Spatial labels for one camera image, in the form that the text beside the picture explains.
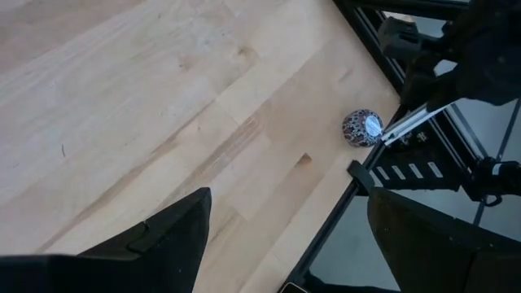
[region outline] patterned ball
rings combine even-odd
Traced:
[[[361,109],[345,117],[342,131],[350,145],[372,147],[382,137],[383,123],[373,111]]]

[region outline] wood grain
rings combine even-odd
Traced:
[[[327,0],[0,4],[3,255],[79,253],[210,186],[196,292],[276,291],[398,99]]]

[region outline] metal rod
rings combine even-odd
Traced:
[[[441,107],[433,112],[427,111],[427,104],[423,104],[423,106],[409,113],[402,119],[398,120],[394,125],[389,127],[382,136],[382,141],[386,146],[395,142],[398,138],[403,137],[411,130],[418,127],[423,122],[429,120],[434,115],[442,112],[447,106]]]
[[[518,119],[519,107],[521,107],[521,98],[518,98],[517,102],[515,102],[514,110],[512,111],[512,116],[510,117],[508,126],[506,126],[505,136],[503,137],[503,141],[501,142],[501,146],[499,147],[499,151],[497,152],[497,161],[503,159],[503,153],[505,153],[506,145],[508,145],[508,141],[510,140],[510,135],[512,134],[512,129],[514,128],[515,121]]]
[[[355,7],[415,15],[437,20],[456,20],[468,3],[449,0],[344,0]]]

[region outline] black metal frame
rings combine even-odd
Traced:
[[[396,92],[400,93],[405,79],[405,64],[384,56],[379,48],[377,29],[385,20],[381,11],[397,12],[408,15],[424,16],[439,20],[454,20],[456,16],[467,9],[466,3],[445,0],[333,0],[344,18],[349,22],[380,70],[392,84]],[[409,109],[400,106],[391,122],[399,120]],[[469,168],[473,168],[479,158],[469,143],[460,133],[458,127],[447,112],[441,112],[427,122],[437,134],[437,138],[449,152],[458,166],[458,175],[462,179],[462,186],[469,195],[476,194],[472,189]],[[382,155],[385,146],[380,143],[374,147],[363,166],[372,169],[376,160]],[[309,244],[295,268],[287,278],[287,282],[297,285],[304,283],[304,276],[309,271],[317,254],[325,241],[344,214],[358,188],[354,182],[342,194],[339,202]]]

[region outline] wooden plank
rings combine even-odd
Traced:
[[[398,99],[331,1],[0,4],[0,254],[79,253],[201,186],[196,292],[275,291]]]

